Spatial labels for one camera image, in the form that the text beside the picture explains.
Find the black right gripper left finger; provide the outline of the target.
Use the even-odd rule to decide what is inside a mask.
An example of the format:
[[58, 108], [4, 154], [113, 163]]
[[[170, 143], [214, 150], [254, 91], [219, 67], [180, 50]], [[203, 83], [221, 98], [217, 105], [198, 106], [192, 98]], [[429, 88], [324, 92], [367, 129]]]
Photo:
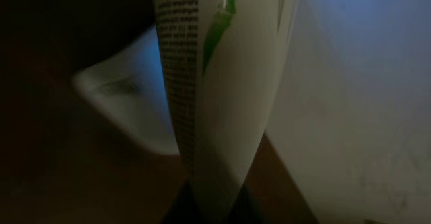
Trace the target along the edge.
[[196, 205], [191, 185], [186, 182], [162, 219], [161, 224], [199, 223], [202, 223], [201, 212]]

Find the white tube brown cap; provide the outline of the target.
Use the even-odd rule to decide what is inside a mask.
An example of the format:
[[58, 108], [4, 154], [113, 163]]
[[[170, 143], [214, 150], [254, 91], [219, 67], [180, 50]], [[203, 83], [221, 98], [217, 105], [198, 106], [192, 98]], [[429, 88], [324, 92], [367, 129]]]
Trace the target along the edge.
[[174, 135], [193, 197], [218, 223], [251, 167], [298, 0], [153, 0]]

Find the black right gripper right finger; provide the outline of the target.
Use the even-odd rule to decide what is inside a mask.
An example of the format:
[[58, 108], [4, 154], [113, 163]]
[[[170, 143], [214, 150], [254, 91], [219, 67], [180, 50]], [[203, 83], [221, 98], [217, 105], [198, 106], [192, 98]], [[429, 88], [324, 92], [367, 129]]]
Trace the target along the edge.
[[247, 186], [243, 185], [228, 216], [229, 224], [265, 224]]

